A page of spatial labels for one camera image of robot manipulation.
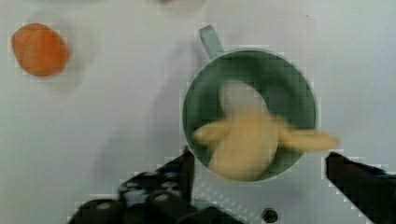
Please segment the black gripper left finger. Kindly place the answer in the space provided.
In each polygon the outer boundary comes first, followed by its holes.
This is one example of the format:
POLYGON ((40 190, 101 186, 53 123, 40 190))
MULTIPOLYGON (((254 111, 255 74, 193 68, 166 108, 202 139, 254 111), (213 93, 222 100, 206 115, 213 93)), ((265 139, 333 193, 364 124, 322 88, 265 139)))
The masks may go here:
POLYGON ((212 203, 192 198, 194 155, 186 148, 152 172, 119 186, 116 199, 81 205, 67 224, 244 224, 212 203))

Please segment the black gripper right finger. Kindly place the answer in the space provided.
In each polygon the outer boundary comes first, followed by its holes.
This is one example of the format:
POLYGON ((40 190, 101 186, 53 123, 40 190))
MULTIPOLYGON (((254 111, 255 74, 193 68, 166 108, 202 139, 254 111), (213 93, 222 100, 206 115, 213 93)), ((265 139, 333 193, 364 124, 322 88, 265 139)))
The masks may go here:
POLYGON ((396 223, 395 175, 331 152, 326 177, 374 224, 396 223))

